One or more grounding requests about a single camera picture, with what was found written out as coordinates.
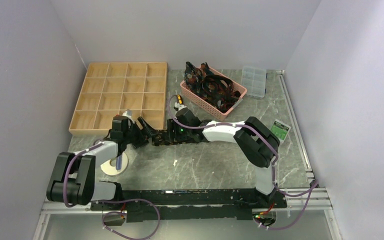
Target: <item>white wall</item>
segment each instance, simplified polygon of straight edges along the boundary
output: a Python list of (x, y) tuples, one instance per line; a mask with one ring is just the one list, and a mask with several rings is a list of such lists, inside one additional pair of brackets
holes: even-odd
[(0, 1), (0, 239), (33, 237), (84, 74), (49, 1)]
[(286, 83), (344, 239), (384, 239), (384, 0), (321, 1)]
[(320, 0), (51, 0), (86, 64), (285, 69)]

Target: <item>metal frame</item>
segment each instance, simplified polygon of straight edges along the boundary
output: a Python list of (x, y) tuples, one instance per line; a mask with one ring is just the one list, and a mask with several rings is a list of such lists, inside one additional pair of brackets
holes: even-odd
[[(285, 85), (285, 80), (283, 77), (283, 74), (285, 73), (284, 70), (278, 70), (276, 71), (277, 78), (280, 83), (280, 86), (282, 88), (282, 92), (285, 96), (285, 102), (286, 107), (289, 112), (290, 121), (292, 122), (292, 127), (294, 128), (295, 138), (299, 145), (299, 149), (301, 152), (302, 162), (305, 166), (306, 175), (308, 178), (308, 182), (310, 183), (315, 179), (313, 170), (310, 165), (310, 161), (307, 155), (307, 151), (304, 145), (303, 138), (301, 136), (301, 131), (297, 123), (297, 118), (295, 117), (294, 109), (291, 104), (291, 99), (288, 94), (287, 87)], [(307, 190), (306, 188), (284, 188), (283, 191), (289, 193), (289, 194), (298, 194), (302, 193), (303, 191)], [(276, 211), (287, 211), (288, 217), (290, 216), (290, 211), (300, 211), (307, 198), (307, 194), (304, 194), (300, 197), (286, 197), (286, 202), (288, 207), (287, 208), (276, 208)], [(265, 211), (266, 209), (263, 208), (256, 208), (253, 209), (253, 211)], [(324, 214), (326, 216), (327, 225), (330, 230), (330, 234), (332, 236), (332, 239), (334, 240), (342, 240), (342, 235), (338, 227), (338, 223), (335, 217), (335, 214), (333, 212), (333, 207), (331, 200), (329, 199), (328, 191), (326, 188), (315, 188), (313, 192), (311, 193), (310, 200), (308, 202), (306, 211), (324, 211)], [(82, 215), (89, 215), (89, 214), (95, 214), (95, 215), (102, 215), (103, 213), (106, 213), (105, 211), (91, 211), (91, 204), (88, 205), (76, 205), (71, 208), (65, 207), (63, 203), (60, 202), (51, 202), (45, 200), (43, 203), (43, 207), (39, 216), (39, 220), (37, 223), (36, 231), (33, 236), (33, 240), (43, 240), (45, 237), (45, 233), (48, 227), (48, 223), (50, 220), (50, 217), (52, 214), (82, 214)]]

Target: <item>tabletop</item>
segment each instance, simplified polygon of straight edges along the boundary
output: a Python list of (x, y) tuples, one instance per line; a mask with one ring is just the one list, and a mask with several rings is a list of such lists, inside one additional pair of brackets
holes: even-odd
[[(242, 70), (218, 70), (228, 78), (241, 82)], [(170, 70), (167, 75), (167, 101), (180, 94), (183, 70)], [(185, 105), (200, 119), (214, 119), (209, 113), (184, 97)], [(293, 126), (290, 112), (275, 71), (267, 72), (266, 94), (263, 98), (245, 95), (243, 101), (224, 122), (245, 121), (254, 116), (270, 128), (278, 119)], [(305, 165), (292, 128), (278, 149), (277, 181), (281, 188), (308, 188)], [(90, 147), (103, 136), (73, 136), (68, 148), (75, 152)], [(128, 167), (117, 176), (104, 174), (100, 167), (95, 176), (102, 181), (121, 183), (124, 190), (185, 190), (254, 188), (255, 173), (242, 150), (235, 143), (208, 142), (134, 149), (127, 146)]]

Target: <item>green label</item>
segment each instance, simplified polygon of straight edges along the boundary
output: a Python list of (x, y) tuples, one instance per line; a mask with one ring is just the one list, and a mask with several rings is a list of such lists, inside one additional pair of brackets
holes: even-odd
[(285, 140), (286, 135), (288, 134), (289, 127), (283, 125), (280, 122), (275, 121), (273, 123), (273, 126), (271, 126), (270, 131), (274, 133), (274, 135), (281, 140), (282, 142)]

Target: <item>wire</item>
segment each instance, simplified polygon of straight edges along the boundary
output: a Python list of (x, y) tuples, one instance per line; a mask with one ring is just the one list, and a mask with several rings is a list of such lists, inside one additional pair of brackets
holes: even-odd
[(319, 181), (316, 179), (315, 182), (313, 183), (313, 185), (306, 191), (304, 192), (301, 192), (299, 194), (296, 194), (296, 195), (292, 195), (292, 194), (288, 194), (284, 191), (282, 191), (277, 183), (276, 183), (276, 162), (279, 160), (279, 154), (278, 152), (270, 145), (269, 142), (267, 142), (266, 139), (264, 139), (264, 137), (257, 131), (255, 130), (253, 127), (251, 126), (248, 126), (248, 125), (245, 125), (245, 124), (235, 124), (235, 126), (230, 123), (230, 122), (219, 122), (219, 123), (216, 123), (216, 124), (210, 124), (210, 125), (205, 125), (205, 126), (187, 126), (187, 125), (184, 125), (182, 124), (181, 122), (179, 122), (177, 120), (177, 118), (173, 115), (172, 113), (172, 110), (170, 109), (170, 102), (173, 100), (173, 98), (175, 98), (176, 95), (173, 95), (170, 97), (170, 99), (167, 101), (167, 110), (168, 110), (168, 114), (170, 115), (170, 117), (173, 119), (173, 121), (175, 123), (177, 123), (178, 125), (180, 125), (181, 127), (183, 128), (186, 128), (186, 129), (206, 129), (206, 128), (211, 128), (211, 127), (215, 127), (215, 126), (231, 126), (231, 127), (242, 127), (242, 128), (246, 128), (246, 129), (249, 129), (251, 130), (251, 132), (253, 132), (267, 147), (268, 149), (270, 149), (270, 151), (274, 154), (274, 160), (271, 162), (271, 176), (272, 176), (272, 179), (271, 179), (271, 182), (273, 183), (274, 187), (276, 188), (277, 191), (279, 191), (281, 194), (285, 195), (285, 196), (288, 196), (288, 197), (299, 197), (299, 196), (302, 196), (304, 194), (307, 194), (308, 193), (308, 197), (307, 197), (307, 200), (304, 204), (304, 207), (302, 208), (301, 212), (299, 213), (298, 217), (289, 225), (287, 226), (284, 226), (284, 227), (271, 227), (269, 228), (270, 230), (284, 230), (284, 229), (288, 229), (290, 227), (292, 227), (300, 218), (301, 216), (303, 215), (306, 207), (307, 207), (307, 204), (309, 203), (309, 200), (310, 200), (310, 195), (311, 195), (311, 192), (313, 191), (313, 189), (319, 184)]
[(102, 139), (101, 139), (101, 138), (98, 138), (98, 139), (96, 139), (95, 141), (93, 141), (93, 145), (97, 144), (97, 142), (99, 142), (99, 141), (107, 140), (108, 136), (110, 135), (110, 132), (111, 132), (111, 128), (108, 129), (108, 133), (107, 133), (106, 136), (104, 136)]
[(155, 209), (155, 212), (156, 212), (156, 215), (157, 215), (157, 222), (156, 222), (156, 227), (155, 229), (153, 230), (153, 232), (151, 232), (151, 234), (149, 234), (148, 236), (146, 237), (143, 237), (143, 238), (133, 238), (133, 237), (129, 237), (129, 236), (126, 236), (126, 235), (123, 235), (121, 233), (119, 233), (118, 231), (110, 228), (109, 226), (105, 225), (105, 222), (104, 222), (104, 218), (108, 215), (114, 215), (114, 214), (118, 214), (118, 215), (122, 215), (123, 216), (123, 213), (119, 212), (119, 211), (110, 211), (106, 214), (104, 214), (102, 216), (102, 226), (114, 233), (114, 234), (117, 234), (118, 236), (122, 237), (122, 238), (125, 238), (125, 239), (128, 239), (128, 240), (146, 240), (146, 239), (149, 239), (150, 237), (152, 237), (158, 230), (158, 227), (160, 227), (160, 222), (161, 222), (161, 215), (160, 215), (160, 211), (158, 211), (158, 208), (157, 206), (155, 206), (155, 204), (153, 204), (152, 202), (146, 200), (146, 199), (142, 199), (142, 198), (133, 198), (133, 199), (129, 199), (129, 200), (123, 200), (123, 201), (110, 201), (110, 200), (98, 200), (98, 202), (100, 203), (104, 203), (104, 204), (125, 204), (125, 203), (130, 203), (130, 202), (136, 202), (136, 201), (141, 201), (141, 202), (145, 202), (149, 205), (151, 205), (154, 209)]
[(262, 212), (260, 212), (259, 214), (261, 214), (261, 215), (268, 214), (268, 213), (270, 212), (270, 210), (272, 210), (272, 208), (273, 208), (274, 206), (275, 206), (275, 203), (273, 202), (273, 203), (270, 205), (270, 207), (268, 208), (267, 211), (262, 211)]

